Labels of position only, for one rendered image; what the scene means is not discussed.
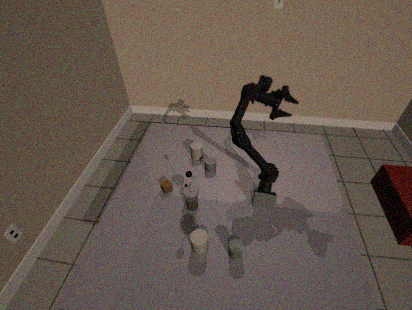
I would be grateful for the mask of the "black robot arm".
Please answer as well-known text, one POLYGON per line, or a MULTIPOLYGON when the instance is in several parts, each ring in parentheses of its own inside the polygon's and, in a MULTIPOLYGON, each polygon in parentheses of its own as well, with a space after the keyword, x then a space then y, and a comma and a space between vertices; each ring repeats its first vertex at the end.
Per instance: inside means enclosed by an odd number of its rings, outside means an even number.
POLYGON ((258 175, 258 179, 261 180, 259 182, 258 191, 267 194, 271 194, 272 185, 276 182, 279 176, 278 168, 272 163, 267 163, 251 145, 251 141, 246 135, 241 120, 250 101, 252 101, 252 104, 254 104, 255 100, 264 103, 268 94, 266 91, 269 91, 271 88, 271 83, 272 79, 263 75, 261 76, 259 83, 256 84, 251 82, 244 85, 241 91, 241 99, 230 121, 232 142, 243 149, 261 168, 262 173, 258 175))

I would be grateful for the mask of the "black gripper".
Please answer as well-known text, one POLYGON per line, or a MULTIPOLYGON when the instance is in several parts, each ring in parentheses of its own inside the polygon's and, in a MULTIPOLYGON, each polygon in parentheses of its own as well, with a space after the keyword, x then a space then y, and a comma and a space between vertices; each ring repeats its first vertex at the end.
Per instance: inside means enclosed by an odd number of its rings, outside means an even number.
POLYGON ((284 98, 284 101, 288 101, 288 102, 292 102, 292 103, 297 103, 298 102, 289 94, 289 87, 288 86, 283 86, 279 95, 275 96, 274 94, 272 94, 273 92, 270 92, 267 94, 266 99, 264 101, 265 106, 269 105, 272 106, 273 110, 270 114, 270 119, 274 120, 275 117, 276 119, 278 117, 286 117, 286 116, 291 116, 290 113, 287 113, 285 111, 282 111, 281 108, 278 110, 279 108, 279 104, 282 100, 282 98, 284 98), (280 101, 278 101, 280 100, 280 101), (277 105, 278 104, 278 105, 277 105))

